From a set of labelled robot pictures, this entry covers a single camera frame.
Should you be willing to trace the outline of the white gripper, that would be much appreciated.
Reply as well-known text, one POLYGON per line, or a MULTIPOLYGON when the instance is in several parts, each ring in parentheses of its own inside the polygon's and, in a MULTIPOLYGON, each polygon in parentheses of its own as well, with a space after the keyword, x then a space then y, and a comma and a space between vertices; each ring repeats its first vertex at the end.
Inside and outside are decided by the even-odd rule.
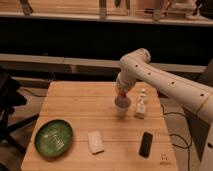
POLYGON ((126 94, 134 87, 136 84, 136 79, 132 76, 126 75, 124 73, 119 73, 116 78, 116 90, 117 94, 121 96, 122 92, 126 94))

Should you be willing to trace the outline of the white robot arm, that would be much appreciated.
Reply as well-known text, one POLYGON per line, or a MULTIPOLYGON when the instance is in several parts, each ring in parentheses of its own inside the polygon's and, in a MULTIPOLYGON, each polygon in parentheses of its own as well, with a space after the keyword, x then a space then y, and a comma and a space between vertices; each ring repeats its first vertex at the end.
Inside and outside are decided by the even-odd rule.
POLYGON ((213 171, 213 87, 157 69, 149 64, 150 59, 150 53, 144 48, 120 59, 121 71, 116 78, 118 97, 126 98, 136 82, 142 80, 208 123, 210 128, 199 171, 213 171))

